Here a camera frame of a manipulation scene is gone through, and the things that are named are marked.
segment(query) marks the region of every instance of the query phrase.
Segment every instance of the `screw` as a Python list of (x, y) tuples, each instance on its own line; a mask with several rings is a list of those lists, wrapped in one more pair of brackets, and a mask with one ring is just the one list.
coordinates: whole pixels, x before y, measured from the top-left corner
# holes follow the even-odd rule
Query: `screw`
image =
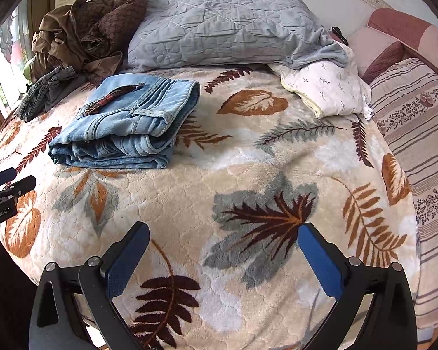
[(395, 271), (402, 271), (402, 266), (399, 263), (393, 262), (392, 265)]
[(362, 262), (361, 262), (360, 259), (358, 259), (357, 257), (350, 257), (350, 258), (349, 258), (349, 263), (350, 263), (352, 266), (360, 266), (360, 263), (362, 263)]
[(54, 262), (52, 262), (52, 263), (49, 263), (49, 264), (47, 264), (46, 266), (45, 266), (45, 270), (46, 271), (54, 271), (55, 270), (55, 263)]
[(97, 266), (97, 265), (99, 264), (99, 261), (100, 261), (99, 257), (92, 257), (92, 258), (89, 258), (89, 259), (88, 259), (88, 265), (89, 265), (90, 267)]

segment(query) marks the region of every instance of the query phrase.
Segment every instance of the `white cloth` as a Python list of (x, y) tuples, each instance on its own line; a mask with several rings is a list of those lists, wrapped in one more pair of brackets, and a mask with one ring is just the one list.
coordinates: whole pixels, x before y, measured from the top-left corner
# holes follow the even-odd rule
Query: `white cloth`
[(356, 113), (369, 120), (373, 112), (368, 106), (370, 87), (358, 75), (354, 52), (339, 45), (349, 57), (345, 68), (329, 60), (319, 60), (300, 70), (275, 63), (269, 67), (281, 77), (282, 86), (299, 95), (317, 118)]

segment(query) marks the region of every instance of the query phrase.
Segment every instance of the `clothing pile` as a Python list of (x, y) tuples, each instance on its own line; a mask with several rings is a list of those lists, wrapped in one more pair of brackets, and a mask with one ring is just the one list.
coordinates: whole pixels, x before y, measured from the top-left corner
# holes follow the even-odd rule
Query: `clothing pile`
[(76, 0), (47, 13), (34, 34), (33, 85), (18, 109), (29, 122), (86, 81), (99, 85), (126, 57), (147, 0)]

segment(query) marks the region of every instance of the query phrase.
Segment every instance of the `jeans pocket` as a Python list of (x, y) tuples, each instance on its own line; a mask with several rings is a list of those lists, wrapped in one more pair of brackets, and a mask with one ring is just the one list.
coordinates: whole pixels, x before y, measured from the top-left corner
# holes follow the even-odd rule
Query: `jeans pocket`
[(130, 92), (134, 92), (137, 90), (140, 90), (143, 88), (144, 83), (139, 83), (136, 85), (124, 85), (118, 88), (115, 88), (114, 90), (110, 91), (105, 96), (101, 97), (100, 99), (90, 102), (89, 104), (83, 106), (80, 111), (81, 117), (86, 117), (91, 114), (97, 114), (99, 113), (100, 109), (104, 106), (106, 106), (109, 102), (119, 98), (122, 95), (125, 95)]
[(193, 85), (190, 80), (165, 79), (130, 115), (161, 118), (168, 127), (187, 104)]

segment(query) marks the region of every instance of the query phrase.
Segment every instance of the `gray pillow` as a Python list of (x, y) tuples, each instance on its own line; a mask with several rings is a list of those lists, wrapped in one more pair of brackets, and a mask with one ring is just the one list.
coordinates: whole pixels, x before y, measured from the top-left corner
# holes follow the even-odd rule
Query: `gray pillow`
[(344, 50), (302, 0), (148, 0), (128, 48), (135, 71), (190, 65), (320, 59), (347, 65)]

